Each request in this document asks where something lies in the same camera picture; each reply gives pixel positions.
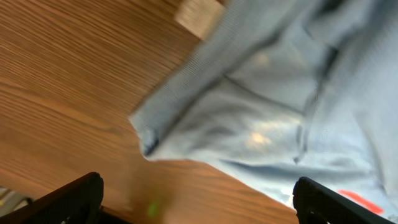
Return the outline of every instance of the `gray cloth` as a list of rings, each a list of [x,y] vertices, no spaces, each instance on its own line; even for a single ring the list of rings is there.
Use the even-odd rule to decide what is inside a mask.
[[[149,160],[206,162],[291,206],[301,176],[398,215],[398,2],[235,0],[131,116]]]

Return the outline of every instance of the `beige tag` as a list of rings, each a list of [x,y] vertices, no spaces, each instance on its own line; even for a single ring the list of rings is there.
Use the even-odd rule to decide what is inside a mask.
[[[216,0],[185,0],[175,20],[202,40],[215,28],[224,6]]]

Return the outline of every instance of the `wooden surface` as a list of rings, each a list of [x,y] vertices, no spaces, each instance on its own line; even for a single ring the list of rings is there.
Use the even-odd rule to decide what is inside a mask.
[[[127,116],[199,43],[179,2],[0,0],[0,185],[38,198],[97,171],[130,222],[297,222],[205,164],[139,154]]]

